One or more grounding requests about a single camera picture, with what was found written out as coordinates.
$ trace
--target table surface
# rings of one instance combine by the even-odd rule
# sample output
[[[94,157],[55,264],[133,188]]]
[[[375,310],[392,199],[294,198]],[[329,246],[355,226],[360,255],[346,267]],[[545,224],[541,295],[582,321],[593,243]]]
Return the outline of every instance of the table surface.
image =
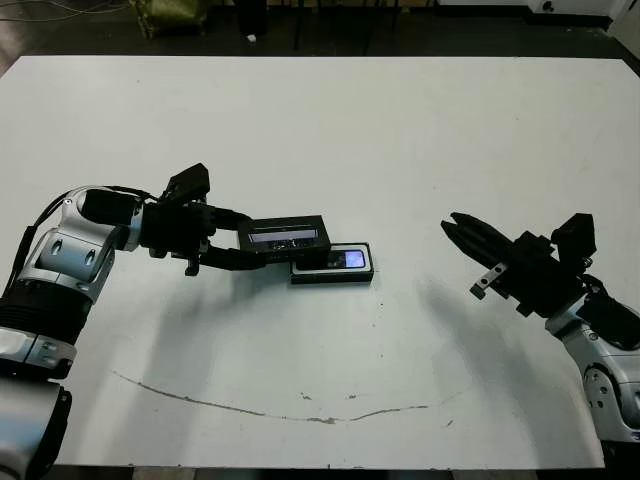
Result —
[[[622,61],[26,57],[0,105],[6,272],[61,191],[159,193],[196,162],[209,203],[322,214],[376,267],[368,286],[293,287],[284,265],[186,278],[120,252],[64,381],[60,463],[602,465],[562,344],[472,297],[484,270],[439,223],[515,238],[593,213],[592,273],[638,307],[640,81]]]

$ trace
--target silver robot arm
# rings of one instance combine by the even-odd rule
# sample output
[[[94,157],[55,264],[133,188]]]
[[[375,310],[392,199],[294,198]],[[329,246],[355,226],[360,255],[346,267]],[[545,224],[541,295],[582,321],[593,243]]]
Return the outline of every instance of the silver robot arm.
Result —
[[[585,273],[595,253],[593,218],[576,214],[551,240],[524,232],[515,241],[467,214],[442,222],[463,253],[489,271],[471,288],[520,302],[517,311],[546,318],[582,375],[605,463],[624,469],[640,454],[640,316]],[[551,256],[555,245],[558,258]]]
[[[47,379],[67,375],[76,355],[75,340],[109,276],[115,250],[138,246],[142,199],[127,195],[134,206],[128,225],[94,223],[82,210],[87,192],[96,189],[121,195],[101,187],[69,192],[62,200],[60,224],[42,236],[2,300],[3,480],[39,478],[55,460],[71,394]]]
[[[621,315],[635,322],[640,322],[640,317],[615,300],[611,304],[606,297],[598,298],[601,295],[602,292],[584,295],[564,312],[549,318],[546,329],[562,341],[578,365],[600,440],[637,444],[640,453],[640,345],[624,342],[624,337],[631,334],[625,332],[624,326],[618,329],[622,339],[611,332],[604,332],[603,336],[599,328],[605,322],[620,322]],[[613,306],[608,318],[597,319],[596,325],[585,308],[594,298]]]
[[[236,230],[246,215],[206,204],[207,169],[171,178],[159,198],[123,187],[83,187],[58,197],[22,239],[0,298],[0,480],[40,478],[55,461],[71,394],[51,379],[67,376],[75,342],[113,266],[115,251],[146,247],[154,258],[186,259],[226,270],[265,259],[209,244],[217,228]],[[37,227],[62,209],[60,224],[29,254]]]

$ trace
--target electronic device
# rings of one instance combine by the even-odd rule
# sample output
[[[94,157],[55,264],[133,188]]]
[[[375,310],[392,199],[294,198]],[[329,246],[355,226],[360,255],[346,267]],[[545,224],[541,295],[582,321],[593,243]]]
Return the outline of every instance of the electronic device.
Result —
[[[373,261],[368,243],[334,243],[326,255],[291,262],[291,283],[370,282]]]
[[[238,225],[240,250],[263,256],[267,263],[322,255],[331,242],[322,216],[262,218]]]

